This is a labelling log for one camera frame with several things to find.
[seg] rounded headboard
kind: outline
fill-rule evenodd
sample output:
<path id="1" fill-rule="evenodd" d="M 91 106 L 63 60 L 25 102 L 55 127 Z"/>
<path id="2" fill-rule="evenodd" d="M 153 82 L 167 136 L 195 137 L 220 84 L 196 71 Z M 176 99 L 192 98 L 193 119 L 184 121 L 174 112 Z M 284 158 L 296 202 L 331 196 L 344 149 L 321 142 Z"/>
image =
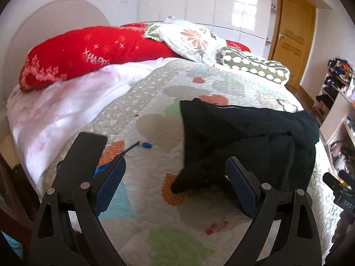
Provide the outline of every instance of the rounded headboard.
<path id="1" fill-rule="evenodd" d="M 34 46 L 73 29 L 99 25 L 110 24 L 97 7 L 85 0 L 55 0 L 37 9 L 22 23 L 9 44 L 3 68 L 5 98 L 18 84 L 26 56 Z"/>

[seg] white wardrobe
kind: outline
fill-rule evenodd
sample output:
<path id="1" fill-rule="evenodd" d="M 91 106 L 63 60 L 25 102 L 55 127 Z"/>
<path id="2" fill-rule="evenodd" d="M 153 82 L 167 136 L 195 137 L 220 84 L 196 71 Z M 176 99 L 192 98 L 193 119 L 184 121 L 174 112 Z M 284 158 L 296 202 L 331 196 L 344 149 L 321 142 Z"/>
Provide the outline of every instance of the white wardrobe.
<path id="1" fill-rule="evenodd" d="M 138 0 L 138 21 L 175 16 L 204 24 L 216 35 L 240 42 L 262 56 L 270 6 L 271 0 Z"/>

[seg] quilted bedspread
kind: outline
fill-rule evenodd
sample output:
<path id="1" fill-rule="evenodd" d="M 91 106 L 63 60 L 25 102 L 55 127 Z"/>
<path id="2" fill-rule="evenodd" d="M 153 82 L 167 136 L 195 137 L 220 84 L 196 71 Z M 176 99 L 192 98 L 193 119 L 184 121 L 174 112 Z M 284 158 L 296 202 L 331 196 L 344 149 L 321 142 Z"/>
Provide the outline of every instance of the quilted bedspread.
<path id="1" fill-rule="evenodd" d="M 109 162 L 137 141 L 153 145 L 151 149 L 136 147 L 125 155 L 126 174 L 108 210 L 99 217 L 127 265 L 224 265 L 250 225 L 251 220 L 217 188 L 178 195 L 170 191 L 183 167 L 179 101 L 193 98 L 218 105 L 302 110 L 284 86 L 243 71 L 227 72 L 184 60 L 153 71 L 105 107 L 81 130 L 108 137 L 99 164 Z M 77 134 L 41 176 L 38 189 L 42 195 L 51 186 L 56 165 Z M 322 182 L 330 164 L 321 142 L 316 150 L 308 193 L 326 254 L 340 209 Z M 278 225 L 275 221 L 260 258 L 269 254 Z"/>

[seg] metal rivet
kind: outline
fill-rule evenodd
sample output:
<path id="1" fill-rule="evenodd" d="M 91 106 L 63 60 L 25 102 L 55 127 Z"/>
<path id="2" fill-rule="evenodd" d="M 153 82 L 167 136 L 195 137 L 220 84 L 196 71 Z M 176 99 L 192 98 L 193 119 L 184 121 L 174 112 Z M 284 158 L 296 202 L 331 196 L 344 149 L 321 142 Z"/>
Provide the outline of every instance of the metal rivet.
<path id="1" fill-rule="evenodd" d="M 90 183 L 89 182 L 83 182 L 80 185 L 81 189 L 88 189 L 90 187 Z"/>
<path id="2" fill-rule="evenodd" d="M 52 195 L 54 192 L 55 192 L 55 189 L 54 189 L 54 188 L 49 188 L 49 189 L 47 190 L 47 194 L 48 194 L 48 195 Z"/>
<path id="3" fill-rule="evenodd" d="M 297 189 L 297 194 L 303 196 L 305 192 L 302 189 Z"/>
<path id="4" fill-rule="evenodd" d="M 265 190 L 270 190 L 271 189 L 271 185 L 269 183 L 263 183 L 262 184 L 262 188 Z"/>

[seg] pillow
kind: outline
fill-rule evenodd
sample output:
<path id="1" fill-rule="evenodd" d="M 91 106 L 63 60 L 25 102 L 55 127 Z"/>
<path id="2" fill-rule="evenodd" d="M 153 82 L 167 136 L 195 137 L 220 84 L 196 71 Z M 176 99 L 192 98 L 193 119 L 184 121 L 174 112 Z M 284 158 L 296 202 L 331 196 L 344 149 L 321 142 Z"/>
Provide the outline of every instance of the pillow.
<path id="1" fill-rule="evenodd" d="M 280 62 L 246 56 L 234 47 L 223 48 L 217 54 L 217 62 L 223 66 L 253 73 L 282 85 L 285 85 L 290 78 L 290 70 Z"/>
<path id="2" fill-rule="evenodd" d="M 241 43 L 230 41 L 230 40 L 226 40 L 226 42 L 227 42 L 227 46 L 237 48 L 242 52 L 250 52 L 250 49 Z"/>
<path id="3" fill-rule="evenodd" d="M 164 41 L 180 56 L 207 65 L 216 64 L 217 51 L 227 46 L 224 39 L 212 34 L 204 26 L 174 17 L 147 25 L 144 37 Z"/>
<path id="4" fill-rule="evenodd" d="M 134 23 L 120 27 L 88 27 L 46 40 L 28 53 L 20 73 L 20 89 L 42 89 L 108 64 L 178 56 L 164 43 L 144 39 L 146 26 Z"/>

